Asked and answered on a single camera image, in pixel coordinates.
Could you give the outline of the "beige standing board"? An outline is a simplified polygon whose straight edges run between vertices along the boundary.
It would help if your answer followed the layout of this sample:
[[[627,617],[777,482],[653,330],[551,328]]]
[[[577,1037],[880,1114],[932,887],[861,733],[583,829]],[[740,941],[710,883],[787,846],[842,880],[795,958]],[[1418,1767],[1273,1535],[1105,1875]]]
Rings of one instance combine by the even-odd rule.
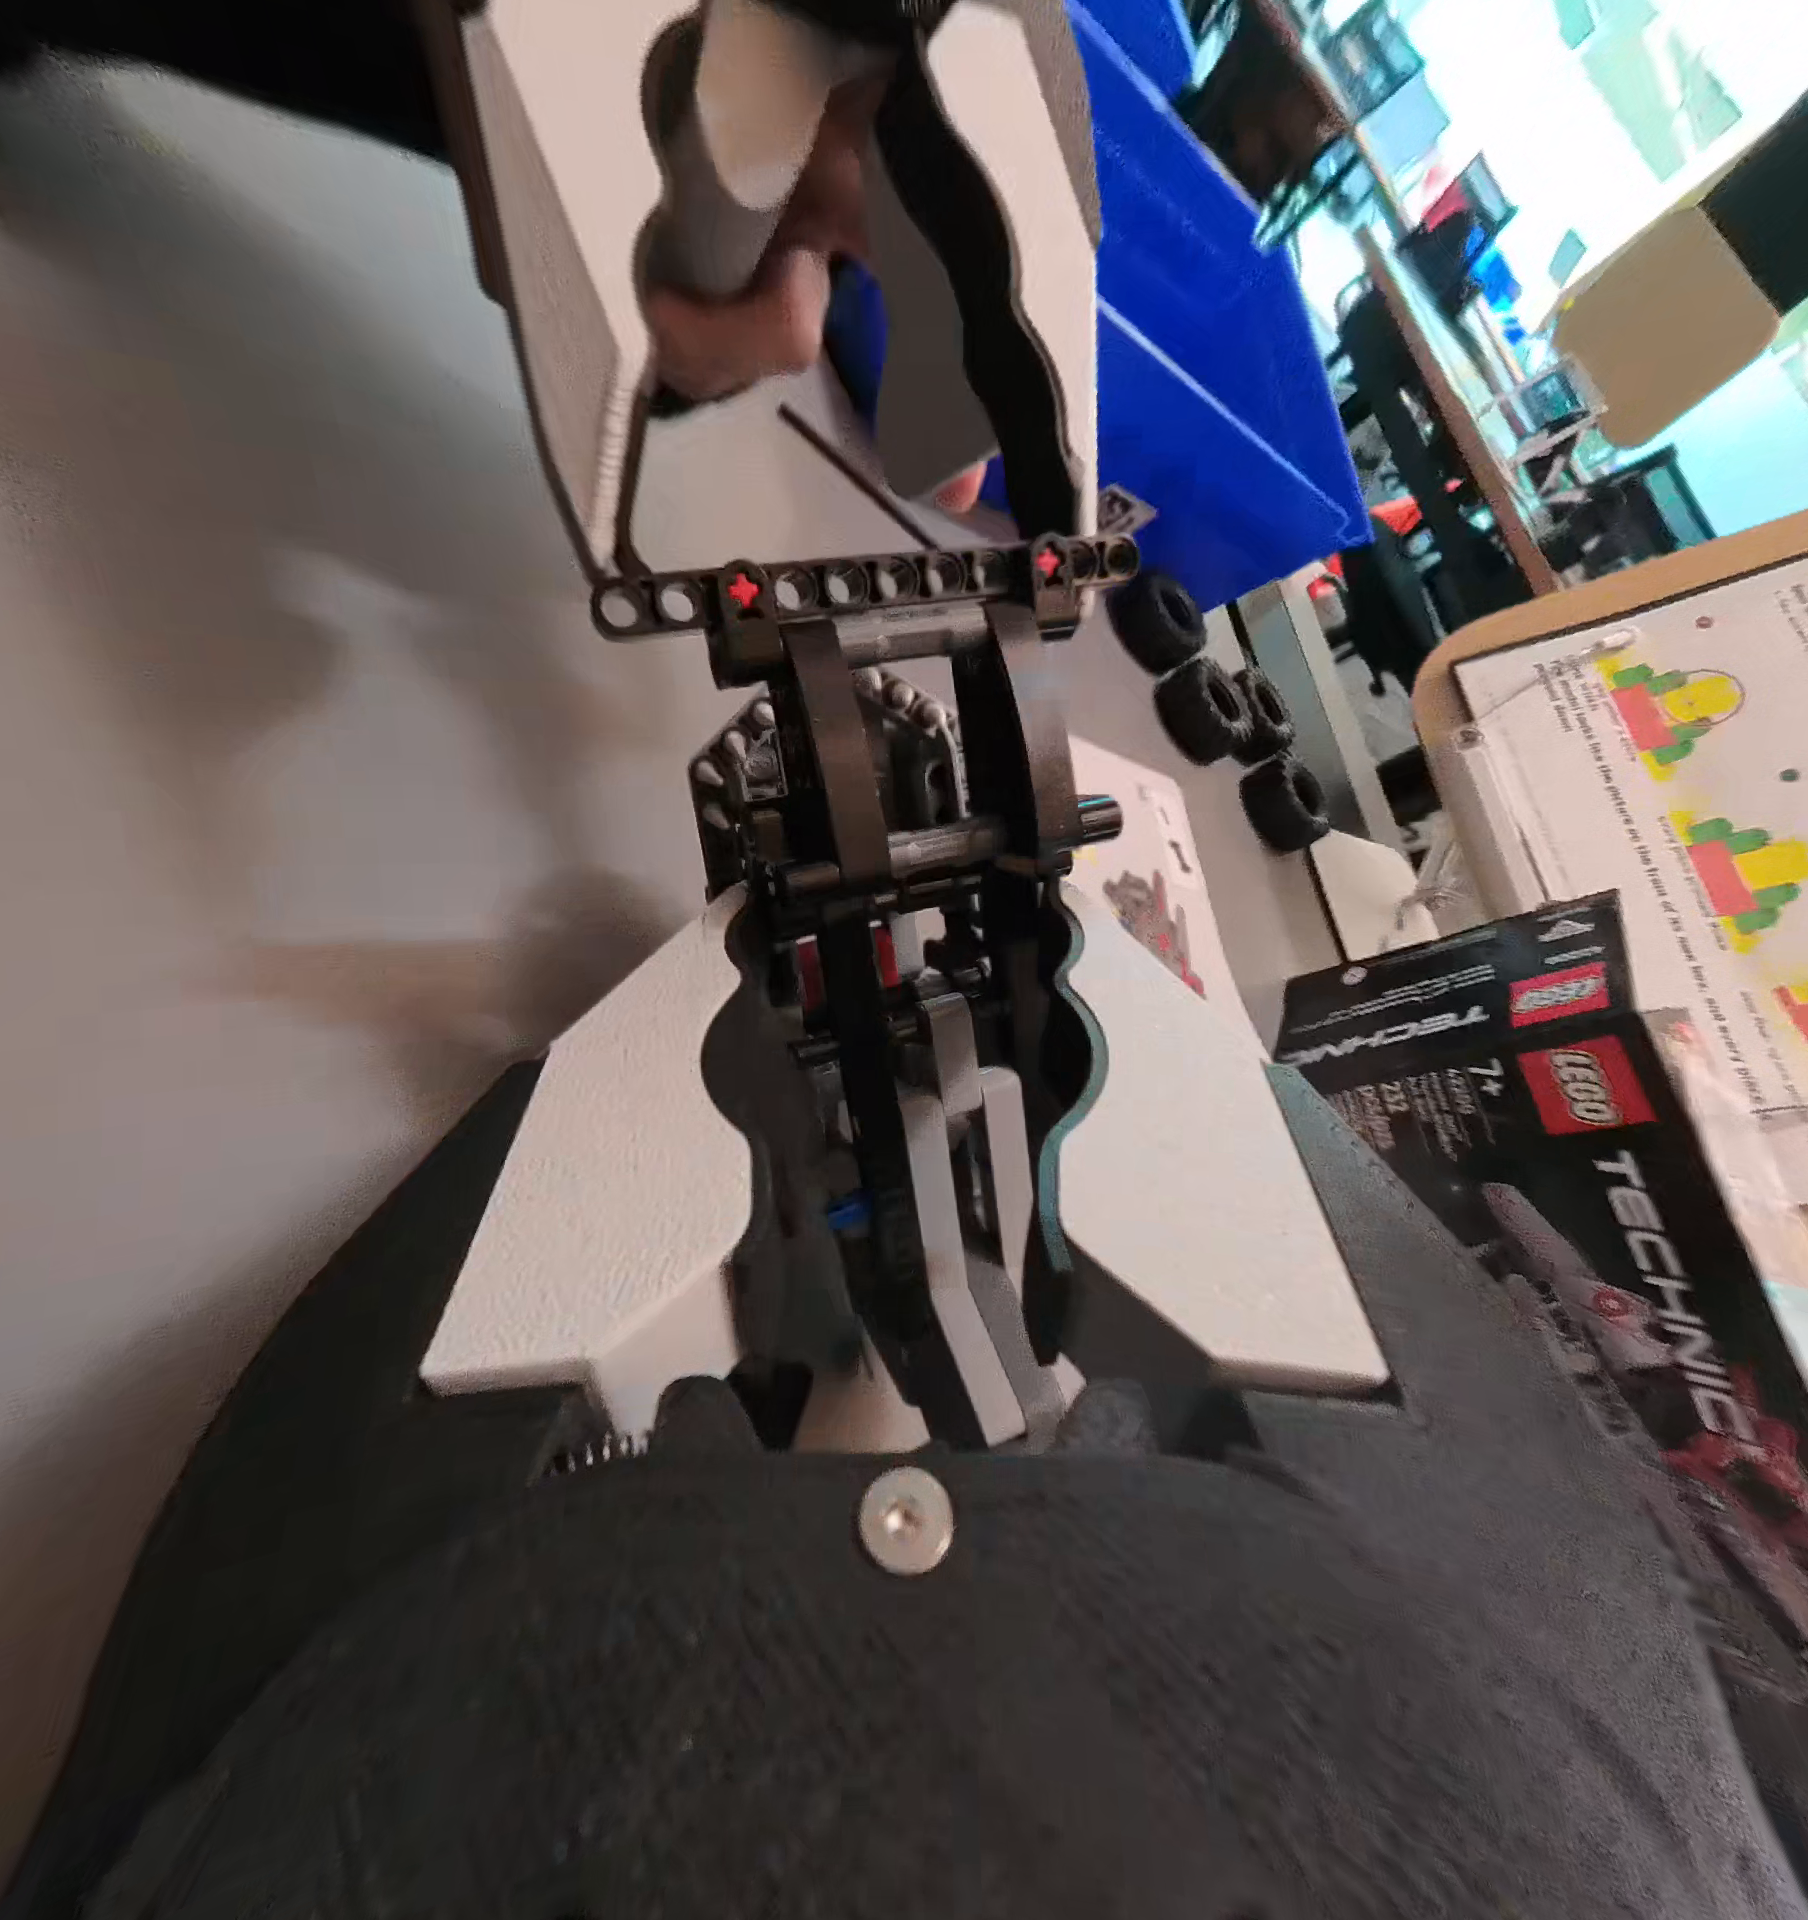
[[[1658,442],[1764,359],[1778,333],[1780,309],[1692,202],[1660,213],[1565,291],[1551,347],[1598,402],[1605,438],[1633,449]]]

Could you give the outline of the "person's left hand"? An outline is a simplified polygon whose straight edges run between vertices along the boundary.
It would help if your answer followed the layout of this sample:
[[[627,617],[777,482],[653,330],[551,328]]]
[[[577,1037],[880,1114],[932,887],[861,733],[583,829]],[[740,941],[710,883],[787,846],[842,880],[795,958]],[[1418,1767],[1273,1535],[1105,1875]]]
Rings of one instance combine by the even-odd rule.
[[[646,295],[660,393],[676,406],[726,400],[762,380],[825,362],[873,431],[889,316],[869,270],[866,159],[883,79],[835,90],[745,291],[704,300],[669,285]]]

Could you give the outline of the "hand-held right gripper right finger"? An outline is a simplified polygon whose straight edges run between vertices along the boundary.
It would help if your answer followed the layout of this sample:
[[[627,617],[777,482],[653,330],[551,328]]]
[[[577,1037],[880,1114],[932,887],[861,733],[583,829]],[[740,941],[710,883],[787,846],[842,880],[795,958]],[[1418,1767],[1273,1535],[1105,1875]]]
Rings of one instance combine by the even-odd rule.
[[[1206,1387],[1363,1398],[1386,1360],[1229,976],[1194,994],[1109,904],[1061,887],[1080,1101],[1046,1148],[1068,1258],[1061,1354],[1165,1398]]]

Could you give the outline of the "black panel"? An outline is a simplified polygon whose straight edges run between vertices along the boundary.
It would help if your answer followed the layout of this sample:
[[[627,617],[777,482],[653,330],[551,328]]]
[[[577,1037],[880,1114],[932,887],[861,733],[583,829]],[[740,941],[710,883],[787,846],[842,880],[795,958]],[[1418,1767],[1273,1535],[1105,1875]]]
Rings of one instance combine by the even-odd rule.
[[[1808,88],[1704,190],[1701,210],[1778,316],[1808,300]]]

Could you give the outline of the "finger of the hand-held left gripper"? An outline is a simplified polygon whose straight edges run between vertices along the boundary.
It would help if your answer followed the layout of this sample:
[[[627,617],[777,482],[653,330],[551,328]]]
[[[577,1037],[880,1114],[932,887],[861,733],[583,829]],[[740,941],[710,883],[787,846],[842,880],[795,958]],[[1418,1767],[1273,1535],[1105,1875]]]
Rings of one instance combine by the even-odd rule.
[[[420,6],[420,49],[483,293],[592,588],[643,573],[631,514],[655,413],[647,241],[660,77],[698,6]]]
[[[1096,179],[1061,6],[902,6],[873,123],[875,451],[926,498],[990,458],[1019,540],[1096,491]]]

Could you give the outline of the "white instruction booklet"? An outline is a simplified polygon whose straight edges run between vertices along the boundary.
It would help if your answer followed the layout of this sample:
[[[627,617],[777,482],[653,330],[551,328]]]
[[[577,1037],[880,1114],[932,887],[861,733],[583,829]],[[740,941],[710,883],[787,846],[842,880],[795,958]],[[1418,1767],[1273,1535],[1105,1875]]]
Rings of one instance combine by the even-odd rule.
[[[1156,766],[1082,734],[1068,746],[1078,793],[1123,811],[1115,839],[1076,856],[1076,889],[1186,990],[1240,1015],[1273,1055],[1291,980],[1339,960],[1306,856],[1255,838],[1235,762]]]

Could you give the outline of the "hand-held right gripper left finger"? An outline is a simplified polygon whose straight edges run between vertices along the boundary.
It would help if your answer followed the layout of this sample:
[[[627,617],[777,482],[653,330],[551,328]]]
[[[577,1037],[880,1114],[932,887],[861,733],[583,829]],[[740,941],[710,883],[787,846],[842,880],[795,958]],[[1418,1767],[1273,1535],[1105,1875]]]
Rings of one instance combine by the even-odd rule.
[[[740,884],[544,1055],[420,1381],[441,1396],[580,1387],[661,1396],[740,1362],[729,1263],[752,1222],[752,1156],[701,1066],[740,990]]]

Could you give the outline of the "black toy set box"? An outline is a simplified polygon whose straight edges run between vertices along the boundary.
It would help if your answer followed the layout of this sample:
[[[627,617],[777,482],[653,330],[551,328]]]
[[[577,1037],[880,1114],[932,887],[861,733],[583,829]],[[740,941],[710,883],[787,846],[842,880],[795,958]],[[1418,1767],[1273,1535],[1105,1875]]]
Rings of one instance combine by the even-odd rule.
[[[1615,892],[1301,974],[1276,1062],[1646,1437],[1735,1681],[1808,1767],[1808,1223],[1683,1015],[1636,1004]]]

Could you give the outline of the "grey black toy brick model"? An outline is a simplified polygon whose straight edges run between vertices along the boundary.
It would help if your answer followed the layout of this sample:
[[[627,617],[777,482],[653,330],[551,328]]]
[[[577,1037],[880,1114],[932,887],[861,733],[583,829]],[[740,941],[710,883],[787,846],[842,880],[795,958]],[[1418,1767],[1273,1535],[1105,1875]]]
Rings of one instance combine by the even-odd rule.
[[[1089,1273],[1061,1147],[1109,1043],[1063,883],[1123,825],[1076,789],[1054,647],[1138,579],[1130,538],[597,589],[612,639],[697,632],[750,699],[689,762],[738,994],[701,1070],[750,1157],[749,1374],[875,1363],[936,1443],[1042,1447]]]

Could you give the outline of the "blue storage bin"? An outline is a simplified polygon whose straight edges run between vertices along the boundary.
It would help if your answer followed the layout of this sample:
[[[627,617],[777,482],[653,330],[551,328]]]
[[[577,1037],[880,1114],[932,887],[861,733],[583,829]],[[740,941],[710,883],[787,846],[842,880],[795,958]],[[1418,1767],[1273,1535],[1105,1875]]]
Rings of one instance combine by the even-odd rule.
[[[1138,552],[1218,609],[1368,538],[1291,259],[1109,37],[1067,7],[1089,104],[1096,477],[1147,510]]]
[[[1194,36],[1186,3],[1071,3],[1159,93],[1173,99],[1192,83]]]

